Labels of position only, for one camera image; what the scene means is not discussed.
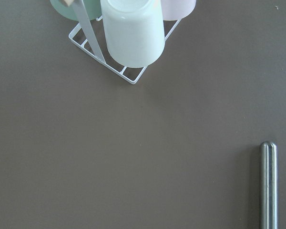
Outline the white plastic cup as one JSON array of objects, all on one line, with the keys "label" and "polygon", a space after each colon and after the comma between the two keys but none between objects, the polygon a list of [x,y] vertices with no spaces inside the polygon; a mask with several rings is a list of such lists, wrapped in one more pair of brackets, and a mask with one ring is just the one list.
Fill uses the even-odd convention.
[{"label": "white plastic cup", "polygon": [[165,46],[159,0],[102,0],[101,9],[107,49],[116,62],[141,68],[157,61]]}]

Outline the pink plastic cup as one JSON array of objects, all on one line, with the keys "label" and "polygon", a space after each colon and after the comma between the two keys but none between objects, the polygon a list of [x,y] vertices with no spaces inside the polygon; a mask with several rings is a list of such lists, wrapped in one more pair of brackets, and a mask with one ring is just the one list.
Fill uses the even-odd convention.
[{"label": "pink plastic cup", "polygon": [[175,21],[187,17],[195,9],[196,0],[161,0],[164,21]]}]

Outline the green plastic cup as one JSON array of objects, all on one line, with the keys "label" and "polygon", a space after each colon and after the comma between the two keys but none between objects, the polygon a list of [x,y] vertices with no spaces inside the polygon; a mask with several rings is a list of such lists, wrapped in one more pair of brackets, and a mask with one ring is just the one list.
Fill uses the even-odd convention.
[{"label": "green plastic cup", "polygon": [[[54,9],[63,17],[73,21],[78,21],[72,6],[67,7],[59,0],[50,0],[50,3],[52,7],[54,7]],[[99,18],[102,15],[101,3],[99,0],[83,0],[83,3],[90,20]]]}]

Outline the steel muddler rod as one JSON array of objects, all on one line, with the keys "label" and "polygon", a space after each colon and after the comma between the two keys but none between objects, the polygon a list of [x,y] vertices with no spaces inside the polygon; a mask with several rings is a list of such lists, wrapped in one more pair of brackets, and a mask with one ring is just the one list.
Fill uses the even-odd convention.
[{"label": "steel muddler rod", "polygon": [[278,153],[269,141],[260,146],[260,228],[278,228]]}]

